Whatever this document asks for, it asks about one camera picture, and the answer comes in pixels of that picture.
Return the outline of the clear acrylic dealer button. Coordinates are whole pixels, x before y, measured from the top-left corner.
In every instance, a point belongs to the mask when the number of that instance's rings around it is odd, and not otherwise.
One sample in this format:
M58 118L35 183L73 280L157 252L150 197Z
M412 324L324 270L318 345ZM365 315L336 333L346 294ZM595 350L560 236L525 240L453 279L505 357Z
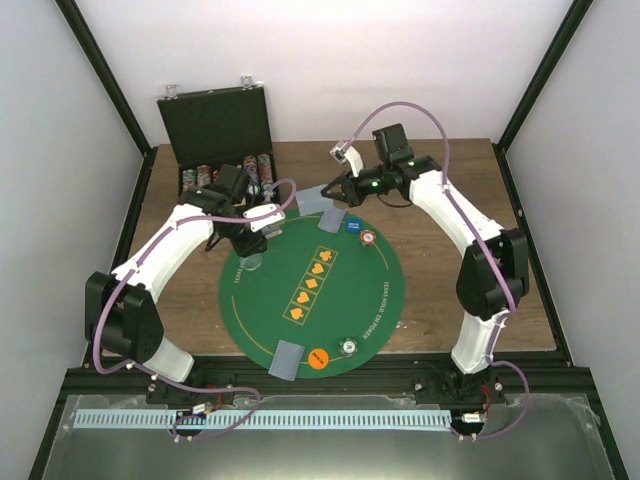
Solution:
M253 254L245 257L242 261L242 268L247 271L254 271L261 267L263 256L261 254Z

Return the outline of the blue round button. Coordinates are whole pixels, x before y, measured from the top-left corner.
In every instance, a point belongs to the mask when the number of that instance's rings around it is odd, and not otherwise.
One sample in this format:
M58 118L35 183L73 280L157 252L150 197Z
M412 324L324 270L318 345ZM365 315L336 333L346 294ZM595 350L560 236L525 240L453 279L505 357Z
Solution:
M362 230L361 220L355 217L348 218L345 222L345 228L349 233L359 233Z

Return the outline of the orange small blind button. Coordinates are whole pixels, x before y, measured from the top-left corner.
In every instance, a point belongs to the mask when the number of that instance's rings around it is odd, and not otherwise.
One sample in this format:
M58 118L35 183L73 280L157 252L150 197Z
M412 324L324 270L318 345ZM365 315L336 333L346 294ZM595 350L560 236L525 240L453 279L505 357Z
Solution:
M329 353L325 349L314 348L308 354L307 363L314 370L323 370L330 363Z

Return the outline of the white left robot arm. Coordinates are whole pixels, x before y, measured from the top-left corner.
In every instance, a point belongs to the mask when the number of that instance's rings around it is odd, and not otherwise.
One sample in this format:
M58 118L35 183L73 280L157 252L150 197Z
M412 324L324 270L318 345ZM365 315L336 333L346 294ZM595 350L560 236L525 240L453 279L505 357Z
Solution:
M223 165L214 182L181 194L168 219L128 260L110 273L93 273L85 285L85 334L93 365L101 374L104 351L121 357L116 369L138 368L169 384L181 403L196 402L204 392L203 377L192 371L194 357L165 335L157 302L188 257L213 237L230 242L247 258L267 249L265 233L285 220L291 203L271 198L249 206L244 198L248 173Z

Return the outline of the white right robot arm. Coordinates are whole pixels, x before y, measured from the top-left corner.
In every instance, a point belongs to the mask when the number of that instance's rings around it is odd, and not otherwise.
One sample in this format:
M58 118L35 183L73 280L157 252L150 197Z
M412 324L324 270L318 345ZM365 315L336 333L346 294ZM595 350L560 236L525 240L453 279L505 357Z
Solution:
M494 363L494 350L507 318L529 292L528 245L517 228L506 229L484 215L448 180L430 156L418 157L402 125L373 133L379 165L367 168L349 142L339 142L331 156L346 171L321 191L350 207L371 195L398 191L425 212L461 255L456 295L463 320L451 358L455 370L444 378L447 396L458 403L480 390L479 376Z

